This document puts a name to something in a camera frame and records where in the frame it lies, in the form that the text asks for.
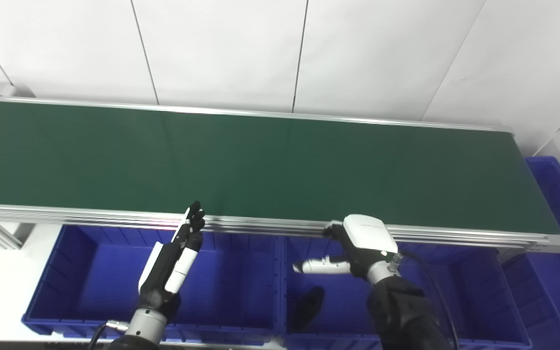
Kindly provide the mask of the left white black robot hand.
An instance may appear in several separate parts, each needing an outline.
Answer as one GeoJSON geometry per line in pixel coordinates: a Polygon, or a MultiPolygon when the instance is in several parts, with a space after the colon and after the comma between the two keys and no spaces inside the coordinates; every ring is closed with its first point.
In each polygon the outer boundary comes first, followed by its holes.
{"type": "Polygon", "coordinates": [[[205,212],[199,201],[185,211],[169,243],[157,243],[140,277],[136,308],[149,309],[170,320],[180,306],[179,291],[200,252],[205,212]]]}

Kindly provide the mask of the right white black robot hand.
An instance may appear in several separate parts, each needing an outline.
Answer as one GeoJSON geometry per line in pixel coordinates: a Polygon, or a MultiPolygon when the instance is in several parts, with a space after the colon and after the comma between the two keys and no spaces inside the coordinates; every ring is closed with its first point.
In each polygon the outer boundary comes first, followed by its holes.
{"type": "Polygon", "coordinates": [[[398,276],[402,259],[398,245],[384,222],[375,217],[351,214],[343,221],[330,221],[322,235],[338,241],[342,255],[325,256],[293,263],[293,271],[302,274],[351,274],[370,284],[398,276]]]}

